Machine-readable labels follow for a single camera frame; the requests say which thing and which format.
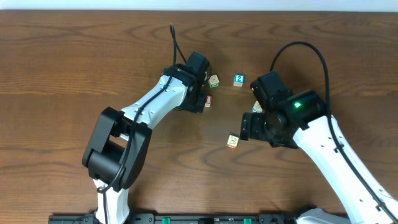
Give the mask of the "red letter I block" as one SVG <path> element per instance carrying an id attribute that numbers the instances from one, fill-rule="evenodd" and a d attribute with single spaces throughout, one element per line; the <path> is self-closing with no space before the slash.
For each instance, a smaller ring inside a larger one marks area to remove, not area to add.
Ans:
<path id="1" fill-rule="evenodd" d="M 206 96 L 206 101 L 205 101 L 205 107 L 209 108 L 211 106 L 211 102 L 212 102 L 212 96 L 211 95 L 207 95 Z"/>

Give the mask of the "blue number 2 block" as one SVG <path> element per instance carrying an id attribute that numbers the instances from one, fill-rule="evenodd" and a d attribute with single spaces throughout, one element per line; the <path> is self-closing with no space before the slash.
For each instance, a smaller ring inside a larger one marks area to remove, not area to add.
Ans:
<path id="1" fill-rule="evenodd" d="M 243 74 L 235 74 L 234 76 L 234 86 L 242 87 L 244 83 L 245 76 Z"/>

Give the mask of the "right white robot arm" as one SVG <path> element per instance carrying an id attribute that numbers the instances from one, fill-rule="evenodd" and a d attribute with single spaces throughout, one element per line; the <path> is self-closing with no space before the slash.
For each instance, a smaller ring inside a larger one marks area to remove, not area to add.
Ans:
<path id="1" fill-rule="evenodd" d="M 302 149 L 319 168 L 351 223 L 397 223 L 397 200 L 384 190 L 345 139 L 313 90 L 253 91 L 264 113 L 244 113 L 240 138 Z"/>

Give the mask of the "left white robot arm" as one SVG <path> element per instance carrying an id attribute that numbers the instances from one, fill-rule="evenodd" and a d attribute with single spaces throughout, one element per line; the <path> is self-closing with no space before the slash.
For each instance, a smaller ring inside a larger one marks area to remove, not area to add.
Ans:
<path id="1" fill-rule="evenodd" d="M 129 188 L 143 168 L 153 129 L 174 109 L 203 111 L 201 88 L 208 69 L 208 63 L 172 65 L 134 104 L 101 112 L 82 158 L 97 188 L 99 223 L 124 223 L 129 218 Z"/>

